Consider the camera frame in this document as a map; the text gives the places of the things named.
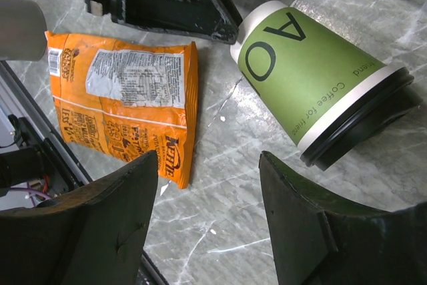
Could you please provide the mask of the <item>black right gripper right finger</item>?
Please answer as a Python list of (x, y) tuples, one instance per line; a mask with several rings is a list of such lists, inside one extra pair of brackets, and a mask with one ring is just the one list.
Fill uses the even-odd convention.
[(387, 212), (301, 176), (271, 152), (259, 160), (280, 284), (425, 284), (426, 204)]

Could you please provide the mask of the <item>green paper coffee cup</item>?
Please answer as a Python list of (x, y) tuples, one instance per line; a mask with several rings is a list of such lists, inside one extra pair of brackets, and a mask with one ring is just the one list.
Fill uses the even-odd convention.
[(301, 152), (398, 70), (280, 1), (244, 18), (230, 54)]

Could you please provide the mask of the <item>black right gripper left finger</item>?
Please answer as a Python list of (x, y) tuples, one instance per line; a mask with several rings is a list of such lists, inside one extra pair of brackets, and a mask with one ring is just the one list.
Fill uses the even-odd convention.
[(35, 208), (1, 212), (2, 284), (135, 284), (157, 191), (147, 152)]

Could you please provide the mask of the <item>black plastic cup lid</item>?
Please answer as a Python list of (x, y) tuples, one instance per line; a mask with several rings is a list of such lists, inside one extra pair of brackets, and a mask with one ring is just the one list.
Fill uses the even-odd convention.
[(367, 93), (357, 95), (330, 125), (314, 130), (315, 140), (304, 149), (301, 160), (324, 171), (356, 145), (418, 107), (422, 98), (410, 87), (413, 80), (402, 67)]

